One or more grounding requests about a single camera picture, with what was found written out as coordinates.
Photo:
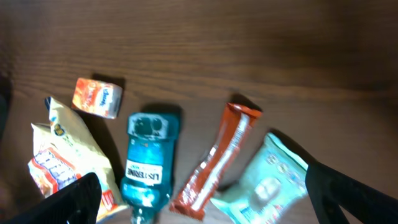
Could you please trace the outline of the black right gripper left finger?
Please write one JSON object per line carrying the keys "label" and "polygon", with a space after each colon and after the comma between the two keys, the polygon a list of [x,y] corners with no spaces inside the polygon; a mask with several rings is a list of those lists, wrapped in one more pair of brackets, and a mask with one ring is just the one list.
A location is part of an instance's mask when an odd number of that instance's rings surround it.
{"label": "black right gripper left finger", "polygon": [[100,181],[90,172],[6,224],[95,224],[100,202]]}

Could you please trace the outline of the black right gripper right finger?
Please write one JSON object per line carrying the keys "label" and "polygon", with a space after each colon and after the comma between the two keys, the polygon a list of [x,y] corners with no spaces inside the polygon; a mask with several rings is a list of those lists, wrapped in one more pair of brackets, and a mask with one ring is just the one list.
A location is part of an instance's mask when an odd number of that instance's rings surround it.
{"label": "black right gripper right finger", "polygon": [[348,223],[342,209],[362,223],[397,223],[397,199],[320,162],[308,166],[305,185],[320,224]]}

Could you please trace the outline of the yellow snack bag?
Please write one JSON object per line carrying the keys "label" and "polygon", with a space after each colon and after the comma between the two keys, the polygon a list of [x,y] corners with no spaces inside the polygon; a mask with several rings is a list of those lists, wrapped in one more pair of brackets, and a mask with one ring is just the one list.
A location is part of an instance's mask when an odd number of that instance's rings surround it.
{"label": "yellow snack bag", "polygon": [[127,209],[112,165],[81,117],[51,96],[45,99],[45,105],[49,124],[31,124],[34,156],[28,163],[30,175],[42,195],[47,198],[94,172],[102,191],[96,222]]}

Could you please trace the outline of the green white packet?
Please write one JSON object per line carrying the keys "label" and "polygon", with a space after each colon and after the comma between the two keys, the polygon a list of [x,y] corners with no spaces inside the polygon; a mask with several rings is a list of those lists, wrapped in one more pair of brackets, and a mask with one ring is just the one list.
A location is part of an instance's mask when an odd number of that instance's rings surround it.
{"label": "green white packet", "polygon": [[246,167],[240,179],[211,203],[234,223],[277,223],[282,214],[307,195],[308,164],[273,133]]}

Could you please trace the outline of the teal mouthwash bottle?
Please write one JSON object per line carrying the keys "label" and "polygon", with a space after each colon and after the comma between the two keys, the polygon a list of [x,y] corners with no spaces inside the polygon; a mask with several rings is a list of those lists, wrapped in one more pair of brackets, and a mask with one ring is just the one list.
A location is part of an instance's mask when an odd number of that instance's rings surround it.
{"label": "teal mouthwash bottle", "polygon": [[129,143],[120,191],[132,207],[132,223],[154,223],[171,198],[179,128],[174,114],[138,112],[128,117]]}

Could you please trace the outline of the orange small box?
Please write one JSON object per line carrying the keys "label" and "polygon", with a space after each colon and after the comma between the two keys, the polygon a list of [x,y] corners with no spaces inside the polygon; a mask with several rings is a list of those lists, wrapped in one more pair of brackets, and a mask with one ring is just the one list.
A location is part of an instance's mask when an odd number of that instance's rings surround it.
{"label": "orange small box", "polygon": [[106,119],[116,119],[123,89],[113,83],[79,78],[72,99],[72,108]]}

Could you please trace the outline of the red candy bar wrapper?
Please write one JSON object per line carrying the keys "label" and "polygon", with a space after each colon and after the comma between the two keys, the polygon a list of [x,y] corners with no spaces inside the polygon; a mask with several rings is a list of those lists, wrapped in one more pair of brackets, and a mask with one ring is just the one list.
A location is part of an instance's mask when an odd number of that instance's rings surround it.
{"label": "red candy bar wrapper", "polygon": [[169,207],[171,212],[203,220],[205,207],[218,188],[222,176],[261,116],[261,109],[236,103],[226,104],[214,145],[172,200]]}

